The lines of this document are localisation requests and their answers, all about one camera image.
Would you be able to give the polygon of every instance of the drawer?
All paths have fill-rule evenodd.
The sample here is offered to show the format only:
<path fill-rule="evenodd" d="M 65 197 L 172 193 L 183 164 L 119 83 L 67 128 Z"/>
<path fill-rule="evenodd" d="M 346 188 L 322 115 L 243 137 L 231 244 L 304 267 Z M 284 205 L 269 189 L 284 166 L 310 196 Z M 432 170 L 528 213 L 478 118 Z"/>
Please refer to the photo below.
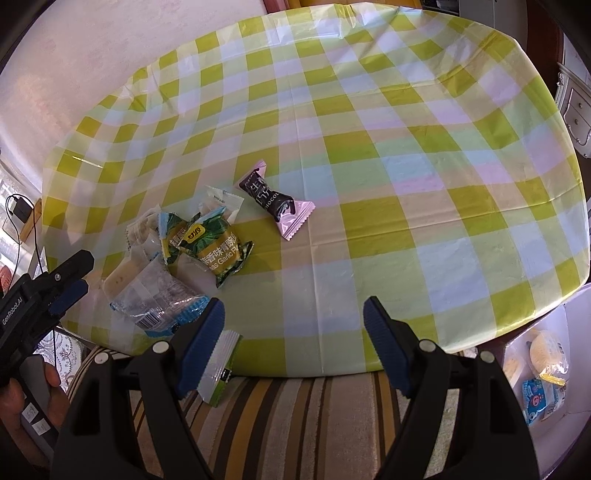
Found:
<path fill-rule="evenodd" d="M 564 123 L 569 130 L 575 147 L 591 147 L 591 125 L 589 125 L 577 109 L 569 104 L 564 113 Z"/>
<path fill-rule="evenodd" d="M 575 89 L 570 91 L 569 106 L 578 111 L 588 124 L 591 124 L 591 105 Z"/>

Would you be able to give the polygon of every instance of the screw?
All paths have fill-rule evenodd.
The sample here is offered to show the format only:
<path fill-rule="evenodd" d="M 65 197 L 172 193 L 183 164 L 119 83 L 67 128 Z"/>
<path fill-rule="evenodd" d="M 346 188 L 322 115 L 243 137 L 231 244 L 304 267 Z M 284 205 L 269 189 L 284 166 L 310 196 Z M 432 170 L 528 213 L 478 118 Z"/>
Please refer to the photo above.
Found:
<path fill-rule="evenodd" d="M 101 352 L 95 357 L 95 363 L 102 365 L 109 359 L 109 354 L 106 352 Z"/>
<path fill-rule="evenodd" d="M 168 344 L 168 342 L 162 341 L 162 342 L 155 343 L 152 346 L 152 351 L 154 353 L 164 353 L 164 352 L 168 352 L 169 347 L 170 347 L 170 345 Z"/>
<path fill-rule="evenodd" d="M 495 361 L 495 356 L 487 350 L 484 350 L 480 353 L 480 358 L 483 362 L 486 362 L 487 364 L 491 364 Z"/>
<path fill-rule="evenodd" d="M 431 353 L 434 352 L 436 349 L 435 343 L 433 343 L 431 340 L 421 340 L 418 343 L 418 347 L 423 351 L 423 352 L 427 352 L 427 353 Z"/>

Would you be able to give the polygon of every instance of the yellow logo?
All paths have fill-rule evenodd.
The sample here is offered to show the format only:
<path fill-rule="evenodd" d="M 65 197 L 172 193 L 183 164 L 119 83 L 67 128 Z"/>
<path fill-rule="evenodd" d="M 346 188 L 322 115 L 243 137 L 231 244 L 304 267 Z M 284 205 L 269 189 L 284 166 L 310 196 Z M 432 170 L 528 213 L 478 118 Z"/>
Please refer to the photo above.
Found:
<path fill-rule="evenodd" d="M 204 233 L 205 227 L 201 225 L 201 223 L 196 223 L 189 230 L 187 230 L 187 233 L 184 234 L 183 240 L 192 244 L 195 240 L 197 240 L 197 238 L 203 236 Z"/>

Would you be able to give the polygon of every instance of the human hand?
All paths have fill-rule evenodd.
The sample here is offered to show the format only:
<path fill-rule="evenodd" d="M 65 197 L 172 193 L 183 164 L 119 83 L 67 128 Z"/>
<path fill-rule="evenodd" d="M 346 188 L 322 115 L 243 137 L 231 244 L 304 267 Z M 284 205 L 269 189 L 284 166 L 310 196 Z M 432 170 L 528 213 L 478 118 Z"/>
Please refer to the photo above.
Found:
<path fill-rule="evenodd" d="M 61 380 L 55 367 L 45 364 L 45 378 L 51 387 L 47 417 L 55 427 L 59 428 L 66 418 L 70 401 L 60 388 Z M 11 378 L 6 387 L 0 388 L 0 420 L 27 460 L 33 465 L 48 468 L 48 459 L 22 428 L 21 412 L 24 407 L 25 395 L 21 385 Z"/>

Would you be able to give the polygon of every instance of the plastic tablecloth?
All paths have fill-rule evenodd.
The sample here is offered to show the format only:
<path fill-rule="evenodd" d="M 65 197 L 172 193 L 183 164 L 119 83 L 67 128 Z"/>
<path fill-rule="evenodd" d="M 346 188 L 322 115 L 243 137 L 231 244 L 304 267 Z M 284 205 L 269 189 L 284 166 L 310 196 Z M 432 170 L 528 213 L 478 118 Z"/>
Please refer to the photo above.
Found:
<path fill-rule="evenodd" d="M 48 262 L 80 248 L 96 259 L 64 326 L 145 349 L 100 290 L 125 227 L 155 205 L 191 217 L 206 185 L 232 188 L 260 159 L 271 188 L 316 203 L 308 221 L 287 242 L 247 197 L 235 229 L 255 247 L 239 274 L 216 291 L 184 256 L 173 268 L 224 301 L 226 327 L 245 338 L 237 373 L 379 369 L 362 327 L 370 295 L 458 351 L 547 312 L 589 273 L 573 146 L 515 40 L 433 12 L 329 5 L 182 45 L 52 151 Z"/>

